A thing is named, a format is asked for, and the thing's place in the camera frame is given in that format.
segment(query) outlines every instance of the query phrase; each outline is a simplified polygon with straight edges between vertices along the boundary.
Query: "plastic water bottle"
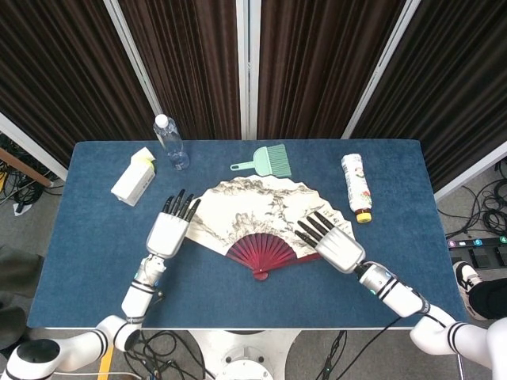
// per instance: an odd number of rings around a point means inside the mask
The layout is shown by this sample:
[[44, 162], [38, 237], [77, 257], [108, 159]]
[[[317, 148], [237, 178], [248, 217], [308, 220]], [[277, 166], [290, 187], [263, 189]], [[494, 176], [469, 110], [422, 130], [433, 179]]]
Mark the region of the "plastic water bottle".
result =
[[153, 130], [176, 170], [188, 168], [190, 159], [185, 152], [174, 120], [164, 114], [157, 115], [155, 117], [155, 124], [153, 124]]

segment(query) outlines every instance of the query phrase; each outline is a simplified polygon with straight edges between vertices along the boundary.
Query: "brown curtain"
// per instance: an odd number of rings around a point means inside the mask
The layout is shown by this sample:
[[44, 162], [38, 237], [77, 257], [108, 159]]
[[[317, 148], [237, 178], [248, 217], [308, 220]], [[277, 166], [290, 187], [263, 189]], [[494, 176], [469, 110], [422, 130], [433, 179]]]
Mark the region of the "brown curtain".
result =
[[507, 2], [422, 2], [353, 137], [419, 139], [435, 191], [507, 141]]
[[83, 140], [152, 139], [102, 1], [0, 1], [0, 111], [67, 165]]
[[341, 137], [404, 3], [262, 2], [257, 137]]
[[235, 0], [120, 0], [162, 109], [185, 139], [240, 139]]

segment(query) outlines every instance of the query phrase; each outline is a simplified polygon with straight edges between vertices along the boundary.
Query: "robotic hand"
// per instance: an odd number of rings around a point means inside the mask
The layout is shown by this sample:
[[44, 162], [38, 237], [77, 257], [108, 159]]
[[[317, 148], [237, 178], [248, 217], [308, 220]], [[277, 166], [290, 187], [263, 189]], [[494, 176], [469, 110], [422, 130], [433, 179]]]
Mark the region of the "robotic hand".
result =
[[400, 317], [421, 314], [422, 319], [410, 332], [410, 338], [418, 348], [430, 355], [460, 354], [490, 368], [493, 380], [507, 379], [507, 318], [496, 321], [487, 330], [456, 322], [387, 268], [365, 261], [361, 245], [318, 212], [315, 216], [322, 225], [309, 217], [308, 222], [315, 230], [300, 222], [307, 234], [295, 233], [338, 271], [355, 272], [359, 282]]
[[166, 270], [164, 260], [176, 255], [199, 207], [200, 199], [189, 208], [193, 195], [182, 203], [184, 193], [181, 190], [174, 202], [171, 196], [158, 214], [147, 239], [149, 255], [141, 261], [121, 305], [125, 319], [109, 316], [95, 329], [69, 339], [25, 342], [10, 356], [0, 380], [50, 379], [56, 371], [76, 371], [99, 360], [110, 345], [121, 351], [132, 348], [153, 295], [163, 296], [156, 287]]

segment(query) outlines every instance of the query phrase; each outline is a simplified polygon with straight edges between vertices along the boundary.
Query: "white bottle cap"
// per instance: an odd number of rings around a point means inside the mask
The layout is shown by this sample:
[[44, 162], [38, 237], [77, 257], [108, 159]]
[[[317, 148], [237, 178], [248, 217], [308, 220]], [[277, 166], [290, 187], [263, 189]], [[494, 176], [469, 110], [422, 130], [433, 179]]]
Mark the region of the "white bottle cap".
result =
[[155, 124], [157, 124], [160, 128], [165, 128], [169, 125], [169, 118], [161, 113], [155, 117]]

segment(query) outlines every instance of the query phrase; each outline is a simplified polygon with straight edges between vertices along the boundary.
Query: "green brush handle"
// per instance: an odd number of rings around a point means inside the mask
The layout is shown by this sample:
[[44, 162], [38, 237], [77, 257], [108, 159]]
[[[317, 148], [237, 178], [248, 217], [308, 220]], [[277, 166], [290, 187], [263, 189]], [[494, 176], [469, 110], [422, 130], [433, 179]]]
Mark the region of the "green brush handle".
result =
[[255, 167], [255, 162], [240, 162], [239, 164], [231, 165], [231, 170], [245, 170], [245, 169], [253, 169]]

